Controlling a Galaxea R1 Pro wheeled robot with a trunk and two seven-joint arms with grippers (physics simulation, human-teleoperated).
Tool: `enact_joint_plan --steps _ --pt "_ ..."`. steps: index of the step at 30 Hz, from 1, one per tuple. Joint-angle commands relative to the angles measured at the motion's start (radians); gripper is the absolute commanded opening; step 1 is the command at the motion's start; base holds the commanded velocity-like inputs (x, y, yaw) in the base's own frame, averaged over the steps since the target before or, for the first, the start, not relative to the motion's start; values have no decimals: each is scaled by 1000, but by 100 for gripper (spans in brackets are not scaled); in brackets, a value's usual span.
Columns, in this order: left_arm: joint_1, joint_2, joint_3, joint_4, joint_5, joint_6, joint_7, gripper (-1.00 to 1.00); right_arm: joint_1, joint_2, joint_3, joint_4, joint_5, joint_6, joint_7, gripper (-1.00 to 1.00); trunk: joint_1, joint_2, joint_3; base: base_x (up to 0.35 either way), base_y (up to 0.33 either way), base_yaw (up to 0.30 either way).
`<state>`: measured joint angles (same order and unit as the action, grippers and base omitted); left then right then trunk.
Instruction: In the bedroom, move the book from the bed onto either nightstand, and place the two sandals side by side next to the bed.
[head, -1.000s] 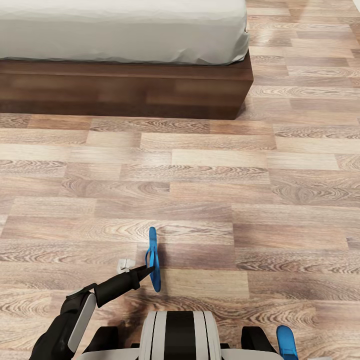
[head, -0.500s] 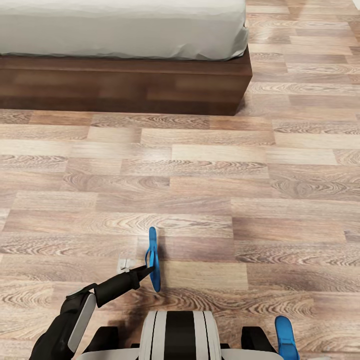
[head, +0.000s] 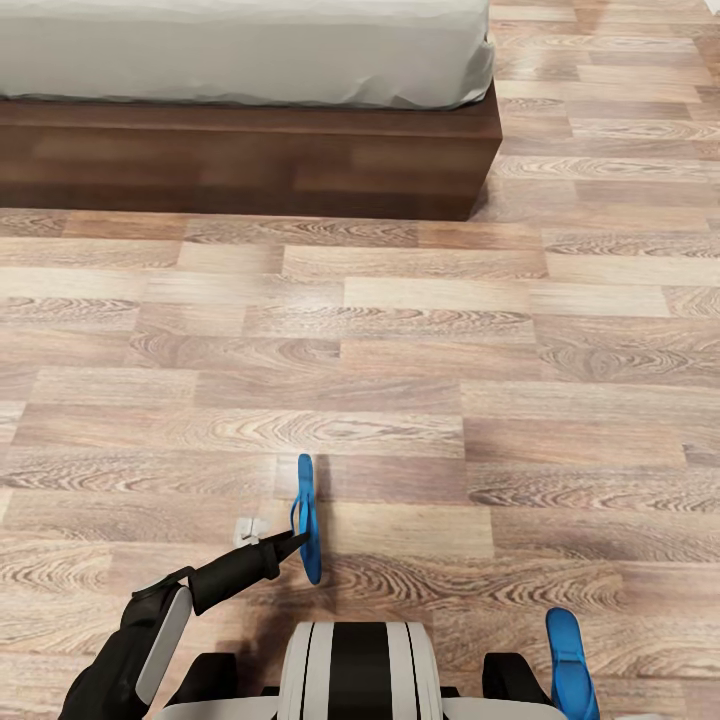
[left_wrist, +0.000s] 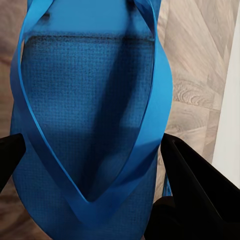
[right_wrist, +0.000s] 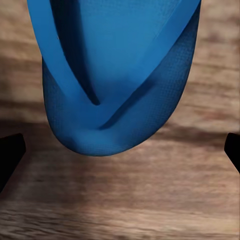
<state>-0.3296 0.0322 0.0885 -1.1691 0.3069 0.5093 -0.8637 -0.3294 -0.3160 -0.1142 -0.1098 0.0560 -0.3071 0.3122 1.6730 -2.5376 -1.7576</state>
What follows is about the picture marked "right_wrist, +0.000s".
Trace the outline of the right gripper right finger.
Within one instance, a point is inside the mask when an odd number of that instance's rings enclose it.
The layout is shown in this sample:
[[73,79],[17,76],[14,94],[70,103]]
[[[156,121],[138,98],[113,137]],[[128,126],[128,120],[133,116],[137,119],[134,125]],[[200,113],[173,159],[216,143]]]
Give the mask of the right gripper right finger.
[[229,133],[227,135],[224,151],[240,172],[240,135]]

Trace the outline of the sandal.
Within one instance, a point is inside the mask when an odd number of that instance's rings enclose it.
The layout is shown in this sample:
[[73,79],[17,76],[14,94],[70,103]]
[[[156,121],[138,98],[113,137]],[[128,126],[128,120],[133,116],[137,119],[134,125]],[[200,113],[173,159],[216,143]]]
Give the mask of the sandal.
[[184,92],[202,0],[27,0],[50,128],[104,157],[147,140]]

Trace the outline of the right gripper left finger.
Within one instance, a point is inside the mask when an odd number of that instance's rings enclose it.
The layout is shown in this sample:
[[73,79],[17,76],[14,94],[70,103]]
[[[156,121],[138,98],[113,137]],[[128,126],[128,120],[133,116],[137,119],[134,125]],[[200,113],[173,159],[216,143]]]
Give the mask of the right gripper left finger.
[[0,138],[0,193],[26,153],[22,133]]

